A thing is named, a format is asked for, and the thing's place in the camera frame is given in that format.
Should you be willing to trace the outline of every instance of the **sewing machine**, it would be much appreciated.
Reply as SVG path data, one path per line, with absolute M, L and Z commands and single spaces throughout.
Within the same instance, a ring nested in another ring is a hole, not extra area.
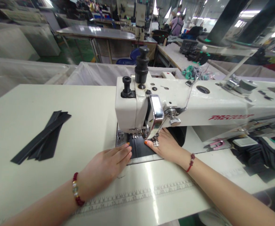
M 127 24 L 127 26 L 122 27 L 122 30 L 135 34 L 137 40 L 143 41 L 145 37 L 146 5 L 136 4 L 135 17 L 136 26 Z
M 119 77 L 115 110 L 121 131 L 159 146 L 161 128 L 187 126 L 203 145 L 242 134 L 275 136 L 275 83 L 153 78 L 147 48 L 140 47 L 135 75 Z

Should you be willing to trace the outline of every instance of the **chair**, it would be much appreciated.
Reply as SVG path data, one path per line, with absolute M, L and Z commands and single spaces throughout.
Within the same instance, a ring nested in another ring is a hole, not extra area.
M 120 65 L 136 65 L 136 58 L 140 55 L 140 51 L 138 48 L 134 49 L 131 53 L 130 53 L 130 59 L 119 59 L 116 64 L 120 64 Z

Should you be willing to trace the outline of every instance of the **green floor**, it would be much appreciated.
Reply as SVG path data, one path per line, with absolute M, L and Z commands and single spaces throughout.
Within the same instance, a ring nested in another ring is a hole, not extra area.
M 74 39 L 67 39 L 67 43 L 71 49 L 74 59 L 63 39 L 58 39 L 57 43 L 61 49 L 61 53 L 59 56 L 43 56 L 38 61 L 63 64 L 79 64 L 81 61 L 83 61 Z M 94 54 L 89 40 L 77 39 L 77 43 L 82 52 L 84 62 L 91 62 Z

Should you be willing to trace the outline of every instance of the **wrist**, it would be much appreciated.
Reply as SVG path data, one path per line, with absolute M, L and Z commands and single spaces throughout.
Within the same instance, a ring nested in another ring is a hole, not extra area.
M 191 153 L 181 148 L 181 154 L 179 155 L 177 164 L 186 171 L 190 166 L 190 161 L 191 161 Z

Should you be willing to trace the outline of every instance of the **bead bracelet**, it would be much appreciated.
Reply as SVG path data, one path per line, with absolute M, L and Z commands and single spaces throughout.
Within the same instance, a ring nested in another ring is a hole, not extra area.
M 192 154 L 191 154 L 190 166 L 189 166 L 189 168 L 187 169 L 187 172 L 189 172 L 189 170 L 191 169 L 191 167 L 192 167 L 192 165 L 193 165 L 193 163 L 194 163 L 194 159 L 195 159 L 195 155 L 194 155 L 194 153 L 192 153 Z
M 81 200 L 79 194 L 78 194 L 78 189 L 79 187 L 77 186 L 77 176 L 78 176 L 78 172 L 74 174 L 74 178 L 72 180 L 72 192 L 74 193 L 74 198 L 75 201 L 77 202 L 78 206 L 83 206 L 84 205 L 84 201 Z

